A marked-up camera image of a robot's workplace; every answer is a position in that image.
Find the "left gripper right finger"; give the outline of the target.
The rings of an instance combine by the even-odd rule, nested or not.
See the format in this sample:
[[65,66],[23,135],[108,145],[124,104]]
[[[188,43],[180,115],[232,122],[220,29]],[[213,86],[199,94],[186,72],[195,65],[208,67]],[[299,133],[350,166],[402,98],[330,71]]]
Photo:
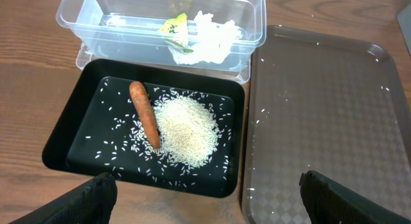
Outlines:
[[314,170],[301,175],[299,188],[303,205],[312,223],[410,224],[409,219]]

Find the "pile of white rice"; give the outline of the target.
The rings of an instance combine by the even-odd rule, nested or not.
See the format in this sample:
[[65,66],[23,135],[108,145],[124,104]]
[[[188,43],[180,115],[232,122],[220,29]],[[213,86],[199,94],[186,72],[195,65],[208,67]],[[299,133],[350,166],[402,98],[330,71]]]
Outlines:
[[161,151],[175,163],[192,168],[207,164],[217,150],[219,129],[214,114],[197,100],[177,96],[153,108],[160,131]]

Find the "orange carrot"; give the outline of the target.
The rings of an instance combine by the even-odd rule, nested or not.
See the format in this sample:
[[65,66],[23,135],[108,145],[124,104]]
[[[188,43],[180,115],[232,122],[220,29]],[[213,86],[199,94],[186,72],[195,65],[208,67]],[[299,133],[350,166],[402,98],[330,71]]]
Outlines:
[[155,114],[144,85],[139,81],[132,82],[129,86],[129,92],[149,143],[152,148],[159,150],[161,141]]

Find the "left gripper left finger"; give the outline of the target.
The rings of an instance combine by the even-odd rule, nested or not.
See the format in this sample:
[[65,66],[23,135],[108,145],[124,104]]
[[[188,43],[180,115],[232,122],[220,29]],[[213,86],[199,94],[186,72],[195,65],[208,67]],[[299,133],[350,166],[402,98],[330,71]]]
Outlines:
[[108,224],[117,196],[115,178],[110,173],[101,173],[13,222]]

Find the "yellow green snack wrapper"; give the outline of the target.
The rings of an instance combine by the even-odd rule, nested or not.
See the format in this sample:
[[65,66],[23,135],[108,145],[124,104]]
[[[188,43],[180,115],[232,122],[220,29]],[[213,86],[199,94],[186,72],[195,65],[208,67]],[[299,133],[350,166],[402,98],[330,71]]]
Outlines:
[[188,45],[188,19],[185,13],[178,15],[174,19],[168,19],[158,29],[165,41],[182,53],[190,54],[193,50]]

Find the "white tissue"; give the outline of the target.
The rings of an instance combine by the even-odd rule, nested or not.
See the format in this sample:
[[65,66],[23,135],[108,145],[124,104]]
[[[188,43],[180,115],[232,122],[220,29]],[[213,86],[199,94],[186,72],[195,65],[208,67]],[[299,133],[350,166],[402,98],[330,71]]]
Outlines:
[[221,64],[230,54],[234,42],[242,39],[240,27],[233,20],[224,24],[213,22],[213,14],[198,11],[194,18],[198,41],[190,45],[192,53],[182,53],[168,44],[174,61],[178,65],[194,65],[200,62]]

